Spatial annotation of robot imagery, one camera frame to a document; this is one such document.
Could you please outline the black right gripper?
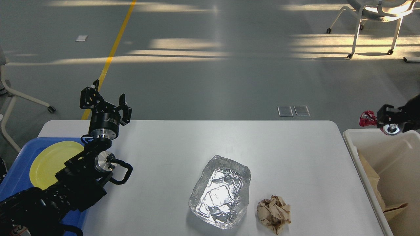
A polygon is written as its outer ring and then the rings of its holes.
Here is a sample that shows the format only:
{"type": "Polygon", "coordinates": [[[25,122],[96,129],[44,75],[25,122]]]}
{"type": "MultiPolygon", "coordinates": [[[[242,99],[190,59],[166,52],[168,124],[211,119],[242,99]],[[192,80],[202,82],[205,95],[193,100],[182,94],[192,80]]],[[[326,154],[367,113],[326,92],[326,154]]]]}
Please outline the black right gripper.
{"type": "Polygon", "coordinates": [[[392,105],[383,105],[377,112],[377,127],[385,125],[403,124],[402,133],[420,128],[420,95],[416,95],[404,106],[395,108],[392,105]]]}

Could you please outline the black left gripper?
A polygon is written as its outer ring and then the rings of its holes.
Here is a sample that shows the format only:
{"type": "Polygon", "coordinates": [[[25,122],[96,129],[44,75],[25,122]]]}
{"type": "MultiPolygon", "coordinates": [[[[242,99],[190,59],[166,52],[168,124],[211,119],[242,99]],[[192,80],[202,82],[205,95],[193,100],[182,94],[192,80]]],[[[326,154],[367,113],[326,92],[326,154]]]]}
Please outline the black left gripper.
{"type": "Polygon", "coordinates": [[[120,95],[117,107],[110,104],[105,106],[105,100],[99,93],[99,84],[99,79],[96,79],[92,86],[85,87],[81,91],[80,108],[89,109],[92,112],[89,136],[113,140],[119,135],[119,126],[130,123],[132,108],[126,103],[126,94],[120,95]]]}

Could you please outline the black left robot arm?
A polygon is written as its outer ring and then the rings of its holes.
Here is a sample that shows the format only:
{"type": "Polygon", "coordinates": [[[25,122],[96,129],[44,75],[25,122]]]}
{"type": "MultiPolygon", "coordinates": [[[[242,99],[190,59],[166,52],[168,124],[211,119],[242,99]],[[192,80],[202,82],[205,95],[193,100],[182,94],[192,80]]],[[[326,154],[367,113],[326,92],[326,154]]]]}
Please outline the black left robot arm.
{"type": "Polygon", "coordinates": [[[120,125],[130,123],[132,108],[119,97],[117,106],[99,93],[100,81],[85,87],[80,95],[80,108],[92,112],[88,134],[81,136],[83,150],[67,160],[54,177],[56,183],[45,190],[30,187],[1,201],[1,235],[63,236],[65,232],[82,236],[76,226],[62,223],[73,210],[81,212],[95,205],[107,192],[106,183],[125,184],[133,167],[119,160],[111,148],[120,125]]]}

